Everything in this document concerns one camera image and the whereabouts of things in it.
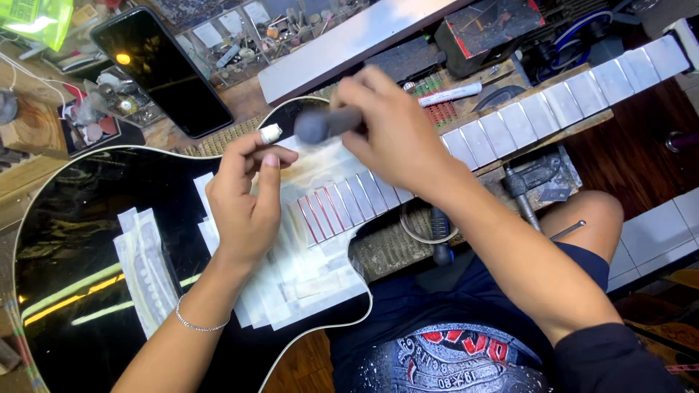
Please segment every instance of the guitar body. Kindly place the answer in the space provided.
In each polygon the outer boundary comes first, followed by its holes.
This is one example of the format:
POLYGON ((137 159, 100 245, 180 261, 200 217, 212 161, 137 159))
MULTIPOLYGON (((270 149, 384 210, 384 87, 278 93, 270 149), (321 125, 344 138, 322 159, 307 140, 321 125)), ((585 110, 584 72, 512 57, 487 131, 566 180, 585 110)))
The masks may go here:
MULTIPOLYGON (((107 392, 146 342, 113 244, 122 234, 117 214, 152 208, 176 290, 192 287, 191 278, 210 259, 197 226, 206 212, 193 179, 216 173, 219 162, 106 148, 71 162, 38 193, 17 235, 15 294, 31 356, 49 390, 107 392)), ((337 240, 349 244, 353 235, 337 240)), ((201 390, 261 390, 294 340, 356 323, 370 307, 365 292, 277 330, 243 329, 232 315, 201 390)))

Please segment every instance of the black t-shirt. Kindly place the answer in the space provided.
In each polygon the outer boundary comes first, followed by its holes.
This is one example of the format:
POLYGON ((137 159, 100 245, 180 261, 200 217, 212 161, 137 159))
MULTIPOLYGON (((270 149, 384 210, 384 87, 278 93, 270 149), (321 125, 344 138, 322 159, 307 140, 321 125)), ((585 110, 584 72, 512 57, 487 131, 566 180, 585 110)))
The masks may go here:
POLYGON ((506 310, 449 303, 416 310, 408 320, 326 331, 336 391, 683 391, 622 324, 576 331, 552 349, 531 322, 506 310), (453 322, 441 322, 450 315, 453 322))

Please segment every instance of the smartphone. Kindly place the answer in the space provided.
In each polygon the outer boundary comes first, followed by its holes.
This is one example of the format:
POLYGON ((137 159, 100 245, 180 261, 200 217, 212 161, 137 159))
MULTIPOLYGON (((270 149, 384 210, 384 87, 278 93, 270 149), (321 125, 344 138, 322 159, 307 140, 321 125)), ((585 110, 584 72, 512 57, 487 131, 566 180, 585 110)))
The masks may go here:
POLYGON ((132 8, 90 36, 190 138, 233 124, 216 91, 150 8, 132 8))

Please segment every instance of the workbench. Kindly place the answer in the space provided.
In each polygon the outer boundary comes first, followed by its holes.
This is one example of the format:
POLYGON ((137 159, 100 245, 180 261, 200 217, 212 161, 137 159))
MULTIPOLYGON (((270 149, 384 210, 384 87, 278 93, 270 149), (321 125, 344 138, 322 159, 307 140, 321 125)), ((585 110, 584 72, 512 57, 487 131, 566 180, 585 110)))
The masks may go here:
MULTIPOLYGON (((532 88, 524 72, 521 70, 521 67, 518 65, 517 60, 506 59, 500 64, 474 73, 463 80, 454 81, 449 77, 446 70, 442 70, 428 76, 425 80, 418 81, 417 85, 426 86, 431 88, 432 91, 441 89, 448 90, 473 82, 481 82, 484 85, 483 90, 478 95, 453 101, 447 104, 450 106, 449 108, 443 108, 443 110, 434 107, 432 107, 432 109, 426 108, 428 114, 433 118, 436 132, 444 134, 457 127, 468 124, 479 117, 492 113, 496 109, 502 108, 513 101, 519 101, 532 94, 541 92, 543 89, 555 85, 580 72, 586 71, 588 68, 587 65, 577 67, 576 69, 562 73, 532 88), (508 85, 520 86, 526 89, 526 91, 518 97, 494 108, 472 112, 473 108, 476 107, 484 97, 508 85), (430 110, 436 110, 437 113, 430 113, 430 110)), ((325 87, 309 95, 329 99, 332 87, 333 86, 325 87)), ((230 89, 224 90, 220 93, 220 96, 222 101, 231 109, 236 119, 232 127, 218 131, 203 140, 196 140, 186 137, 170 120, 165 119, 143 130, 146 146, 194 157, 220 155, 223 153, 223 149, 227 142, 232 141, 237 136, 255 130, 257 125, 264 119, 264 116, 273 110, 273 108, 265 102, 257 78, 251 78, 230 89)), ((551 136, 541 139, 527 148, 513 152, 503 159, 490 163, 474 171, 474 174, 483 186, 498 197, 504 205, 513 211, 519 212, 515 200, 510 198, 507 191, 502 186, 501 180, 505 177, 503 164, 527 152, 543 148, 544 146, 561 141, 568 136, 594 127, 612 117, 611 109, 603 110, 551 136)), ((565 151, 562 152, 561 158, 563 159, 561 175, 557 176, 554 181, 558 183, 560 188, 568 188, 571 190, 571 194, 574 194, 582 184, 575 173, 575 169, 572 167, 572 163, 567 159, 565 151)), ((545 186, 545 184, 541 185, 527 193, 527 198, 534 210, 544 208, 551 203, 539 201, 542 191, 546 188, 545 186)), ((431 257, 432 255, 432 245, 420 243, 410 238, 408 234, 405 233, 398 219, 399 210, 400 208, 394 209, 374 219, 372 222, 369 222, 358 231, 357 237, 353 239, 350 244, 350 256, 361 265, 363 274, 369 281, 385 277, 415 262, 431 257)), ((431 228, 430 206, 419 200, 410 202, 408 207, 408 222, 417 233, 429 237, 428 234, 431 228)), ((453 246, 462 242, 464 242, 464 239, 459 234, 450 241, 450 244, 453 246)))

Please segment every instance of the bracelet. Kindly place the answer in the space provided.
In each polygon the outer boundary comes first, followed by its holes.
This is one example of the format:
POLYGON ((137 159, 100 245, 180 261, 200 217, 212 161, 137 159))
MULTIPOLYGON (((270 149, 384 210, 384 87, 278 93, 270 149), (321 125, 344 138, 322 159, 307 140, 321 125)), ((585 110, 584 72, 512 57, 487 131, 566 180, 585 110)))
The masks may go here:
POLYGON ((185 319, 180 315, 180 302, 182 301, 182 298, 183 298, 183 297, 185 297, 185 296, 184 296, 184 295, 180 296, 180 300, 177 301, 177 307, 175 307, 175 315, 177 315, 177 319, 179 319, 180 322, 181 322, 183 325, 185 325, 186 327, 189 327, 189 328, 192 328, 192 329, 195 329, 195 330, 199 330, 199 331, 214 331, 214 330, 218 330, 218 329, 223 329, 223 327, 226 326, 226 325, 228 324, 228 322, 231 321, 231 316, 229 315, 229 316, 228 316, 228 320, 226 321, 226 323, 222 324, 221 326, 216 326, 216 327, 199 327, 199 326, 193 325, 193 324, 191 324, 191 323, 185 321, 185 319))

